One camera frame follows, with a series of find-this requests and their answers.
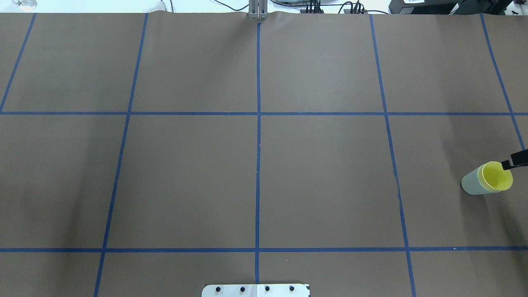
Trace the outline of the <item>yellow plastic cup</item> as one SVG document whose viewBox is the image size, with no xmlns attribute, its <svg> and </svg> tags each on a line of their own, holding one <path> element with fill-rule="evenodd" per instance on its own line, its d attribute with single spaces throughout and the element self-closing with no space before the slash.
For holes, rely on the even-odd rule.
<svg viewBox="0 0 528 297">
<path fill-rule="evenodd" d="M 490 161 L 477 169 L 477 180 L 485 190 L 497 193 L 511 188 L 513 175 L 500 162 Z"/>
</svg>

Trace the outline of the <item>green plastic cup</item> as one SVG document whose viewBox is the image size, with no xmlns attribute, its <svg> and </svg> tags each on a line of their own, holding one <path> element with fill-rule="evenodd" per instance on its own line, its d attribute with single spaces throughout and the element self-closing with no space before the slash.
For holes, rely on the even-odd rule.
<svg viewBox="0 0 528 297">
<path fill-rule="evenodd" d="M 480 195 L 480 194 L 490 194 L 493 193 L 493 191 L 488 190 L 483 184 L 481 183 L 482 179 L 482 169 L 483 165 L 478 167 L 477 169 L 474 169 L 467 175 L 465 175 L 461 180 L 461 186 L 462 189 L 467 193 L 471 195 Z"/>
</svg>

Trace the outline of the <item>black box device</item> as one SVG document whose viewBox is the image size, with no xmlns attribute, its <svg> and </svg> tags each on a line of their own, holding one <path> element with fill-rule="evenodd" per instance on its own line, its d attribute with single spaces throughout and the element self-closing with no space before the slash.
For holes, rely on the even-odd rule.
<svg viewBox="0 0 528 297">
<path fill-rule="evenodd" d="M 458 0 L 391 0 L 391 14 L 439 14 L 451 13 Z"/>
</svg>

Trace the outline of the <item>aluminium frame post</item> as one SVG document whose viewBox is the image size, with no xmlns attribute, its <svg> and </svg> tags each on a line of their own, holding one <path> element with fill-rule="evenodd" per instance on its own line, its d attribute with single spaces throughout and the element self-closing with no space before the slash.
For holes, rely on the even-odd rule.
<svg viewBox="0 0 528 297">
<path fill-rule="evenodd" d="M 248 18 L 264 20 L 269 17 L 267 0 L 249 0 Z"/>
</svg>

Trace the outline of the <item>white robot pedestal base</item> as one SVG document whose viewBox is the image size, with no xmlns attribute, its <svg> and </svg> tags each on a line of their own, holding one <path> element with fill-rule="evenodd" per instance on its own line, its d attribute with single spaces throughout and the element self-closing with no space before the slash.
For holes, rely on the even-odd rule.
<svg viewBox="0 0 528 297">
<path fill-rule="evenodd" d="M 202 297 L 309 297 L 308 284 L 215 284 L 206 285 Z"/>
</svg>

